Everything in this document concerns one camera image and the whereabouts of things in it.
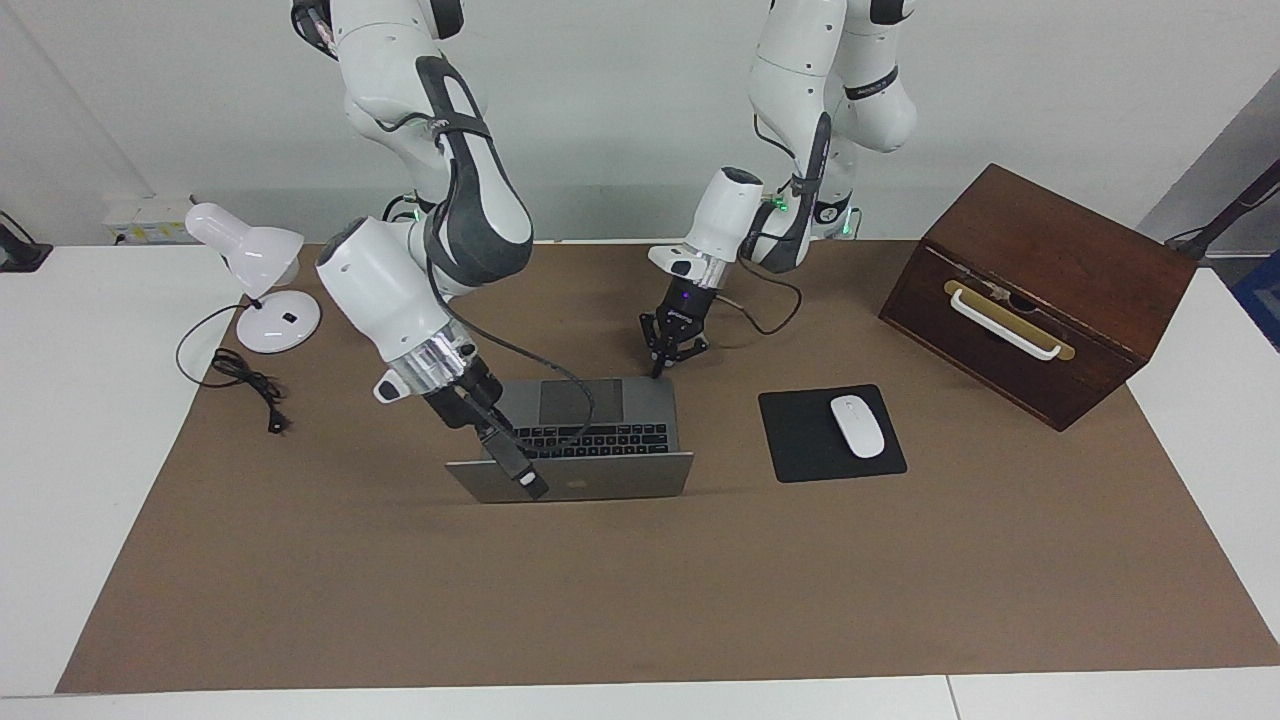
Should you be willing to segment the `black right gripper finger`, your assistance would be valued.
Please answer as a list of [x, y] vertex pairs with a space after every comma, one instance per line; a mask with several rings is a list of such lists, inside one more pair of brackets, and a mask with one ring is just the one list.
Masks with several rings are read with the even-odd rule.
[[475, 430], [483, 447], [506, 477], [529, 498], [540, 498], [541, 475], [525, 454], [515, 430], [502, 420], [479, 423]]
[[527, 496], [545, 496], [549, 486], [532, 465], [515, 429], [495, 407], [488, 409], [492, 430], [488, 434], [488, 452], [500, 470]]

